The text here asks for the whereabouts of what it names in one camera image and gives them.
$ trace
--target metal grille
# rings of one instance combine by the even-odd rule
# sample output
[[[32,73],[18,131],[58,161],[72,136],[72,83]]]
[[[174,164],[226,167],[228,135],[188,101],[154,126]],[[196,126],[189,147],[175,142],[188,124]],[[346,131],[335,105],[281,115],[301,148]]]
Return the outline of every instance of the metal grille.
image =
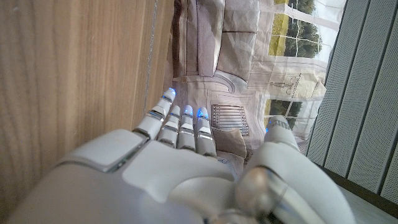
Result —
[[[398,204],[398,150],[396,148],[391,160],[386,181],[384,182],[381,196]]]
[[[327,169],[343,177],[348,175],[396,4],[396,0],[390,0],[371,1],[369,5],[325,162]]]
[[[348,1],[341,22],[340,33],[326,80],[327,91],[319,109],[307,154],[311,161],[322,166],[356,52],[356,44],[361,35],[362,21],[368,10],[368,2],[368,0]]]
[[[374,87],[348,179],[378,193],[398,130],[398,17]]]
[[[220,129],[238,128],[242,136],[249,135],[249,126],[243,106],[212,105],[211,125]]]

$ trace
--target robot finger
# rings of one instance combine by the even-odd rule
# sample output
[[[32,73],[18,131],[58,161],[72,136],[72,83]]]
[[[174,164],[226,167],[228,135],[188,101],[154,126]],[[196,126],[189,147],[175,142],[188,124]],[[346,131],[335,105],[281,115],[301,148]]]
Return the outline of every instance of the robot finger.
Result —
[[[193,133],[193,110],[190,105],[184,106],[178,132],[177,149],[188,149],[196,152]]]
[[[178,135],[178,125],[180,122],[180,107],[173,106],[167,121],[157,137],[157,140],[167,144],[171,147],[176,147],[177,135]]]
[[[217,158],[216,144],[214,142],[213,136],[211,135],[207,109],[204,107],[199,108],[197,118],[198,122],[195,126],[197,153],[203,156]]]
[[[139,123],[135,131],[146,135],[149,139],[155,139],[159,133],[162,123],[169,113],[169,109],[175,98],[175,90],[169,88],[159,102],[154,106]]]

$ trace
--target wood grain surface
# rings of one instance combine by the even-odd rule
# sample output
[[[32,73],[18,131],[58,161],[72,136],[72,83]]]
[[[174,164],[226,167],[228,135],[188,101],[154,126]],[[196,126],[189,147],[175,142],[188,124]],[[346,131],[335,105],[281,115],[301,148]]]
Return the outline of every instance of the wood grain surface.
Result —
[[[80,144],[163,92],[172,0],[0,1],[0,222]]]

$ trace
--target white robotic hand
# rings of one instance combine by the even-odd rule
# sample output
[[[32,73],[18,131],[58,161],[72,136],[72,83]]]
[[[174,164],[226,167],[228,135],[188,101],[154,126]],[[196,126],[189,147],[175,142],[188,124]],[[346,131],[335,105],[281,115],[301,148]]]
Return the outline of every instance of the white robotic hand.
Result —
[[[168,89],[132,131],[64,157],[9,223],[354,223],[344,196],[298,152],[285,118],[234,180],[216,160],[206,108],[172,107]]]

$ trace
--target tree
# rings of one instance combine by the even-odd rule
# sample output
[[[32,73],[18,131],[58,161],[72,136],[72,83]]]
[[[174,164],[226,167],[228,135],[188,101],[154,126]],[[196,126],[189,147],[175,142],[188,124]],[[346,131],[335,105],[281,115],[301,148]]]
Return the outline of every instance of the tree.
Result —
[[[296,42],[295,39],[286,38],[284,56],[295,57],[297,50],[298,57],[314,58],[322,49],[322,45],[318,46],[318,42],[322,43],[322,38],[320,38],[317,33],[318,28],[314,24],[298,20],[293,21],[292,18],[289,18],[289,26],[286,35],[288,37],[297,37],[305,40],[298,40]]]
[[[270,115],[283,115],[285,116],[287,108],[289,107],[289,101],[282,101],[282,100],[272,100],[271,101],[271,108],[269,110]],[[289,113],[287,116],[297,117],[301,110],[302,102],[293,102],[292,106],[290,107]],[[289,127],[293,129],[296,119],[288,118],[287,122]]]
[[[293,9],[297,9],[300,12],[304,12],[306,14],[311,15],[315,10],[315,1],[314,0],[289,0],[289,6]]]

